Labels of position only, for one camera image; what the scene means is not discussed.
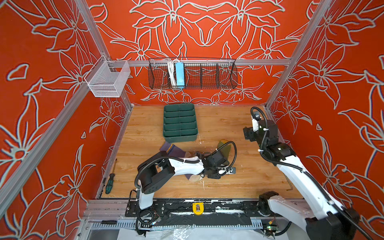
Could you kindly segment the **green striped sock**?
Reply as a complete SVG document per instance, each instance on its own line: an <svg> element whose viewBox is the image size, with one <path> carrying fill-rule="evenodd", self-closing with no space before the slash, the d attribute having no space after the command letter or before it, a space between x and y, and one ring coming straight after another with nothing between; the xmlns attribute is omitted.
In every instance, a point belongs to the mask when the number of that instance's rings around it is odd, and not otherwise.
<svg viewBox="0 0 384 240"><path fill-rule="evenodd" d="M217 149L221 148L222 146L224 146L227 142L228 142L227 140L220 140L219 143L218 143ZM229 159L231 150L232 150L232 144L228 144L228 145L226 145L226 146L224 146L223 148L220 149L221 154L223 155L223 157L226 160L225 165L229 165L228 159Z"/></svg>

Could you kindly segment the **purple sock beige toe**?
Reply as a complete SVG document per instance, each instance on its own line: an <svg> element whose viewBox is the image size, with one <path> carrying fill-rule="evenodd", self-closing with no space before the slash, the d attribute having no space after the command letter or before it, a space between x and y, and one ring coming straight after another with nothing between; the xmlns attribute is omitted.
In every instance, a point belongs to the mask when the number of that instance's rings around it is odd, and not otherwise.
<svg viewBox="0 0 384 240"><path fill-rule="evenodd" d="M167 154L171 157L177 157L177 158L192 158L194 157L194 153L185 152L179 147L177 147L174 144L170 144L168 142L165 142L161 147L160 151L165 151ZM185 177L190 182L198 182L203 179L200 175L191 175L191 174L185 174Z"/></svg>

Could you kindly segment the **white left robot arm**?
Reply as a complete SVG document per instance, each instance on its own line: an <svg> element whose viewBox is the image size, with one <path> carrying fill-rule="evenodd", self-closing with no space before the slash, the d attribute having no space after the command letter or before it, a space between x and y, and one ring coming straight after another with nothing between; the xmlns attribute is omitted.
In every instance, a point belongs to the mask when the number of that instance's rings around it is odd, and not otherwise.
<svg viewBox="0 0 384 240"><path fill-rule="evenodd" d="M191 158L172 157L160 151L138 167L135 187L139 209L150 208L155 192L174 176L193 175L218 180L226 174L234 174L233 165L218 150L208 155L196 153Z"/></svg>

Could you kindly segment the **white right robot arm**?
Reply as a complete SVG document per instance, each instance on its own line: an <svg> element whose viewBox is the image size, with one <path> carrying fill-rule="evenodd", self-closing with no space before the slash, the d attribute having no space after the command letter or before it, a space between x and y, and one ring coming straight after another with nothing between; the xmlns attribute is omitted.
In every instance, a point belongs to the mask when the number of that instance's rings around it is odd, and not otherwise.
<svg viewBox="0 0 384 240"><path fill-rule="evenodd" d="M261 215L281 215L290 225L304 230L311 240L352 240L356 232L371 239L359 225L358 212L345 208L331 196L304 167L293 149L279 141L278 127L273 121L256 116L252 118L252 124L243 129L245 139L258 143L261 157L292 182L309 206L306 210L269 191L259 196L258 212Z"/></svg>

